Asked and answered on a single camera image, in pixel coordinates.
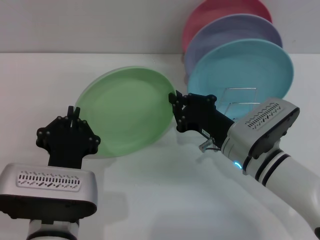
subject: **stack of plates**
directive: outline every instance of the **stack of plates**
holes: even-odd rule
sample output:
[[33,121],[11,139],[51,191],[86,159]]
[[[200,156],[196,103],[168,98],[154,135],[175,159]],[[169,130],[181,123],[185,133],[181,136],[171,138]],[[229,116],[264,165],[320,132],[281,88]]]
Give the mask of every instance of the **stack of plates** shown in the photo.
[[206,0],[183,31],[188,92],[217,96],[238,119],[269,97],[283,98],[294,69],[267,8],[258,0]]

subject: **white backdrop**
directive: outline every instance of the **white backdrop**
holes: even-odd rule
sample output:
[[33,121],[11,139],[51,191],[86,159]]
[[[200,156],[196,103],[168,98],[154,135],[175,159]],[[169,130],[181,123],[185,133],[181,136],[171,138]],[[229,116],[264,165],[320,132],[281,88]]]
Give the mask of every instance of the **white backdrop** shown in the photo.
[[[0,0],[0,52],[181,53],[201,1]],[[320,0],[262,1],[289,53],[320,53]]]

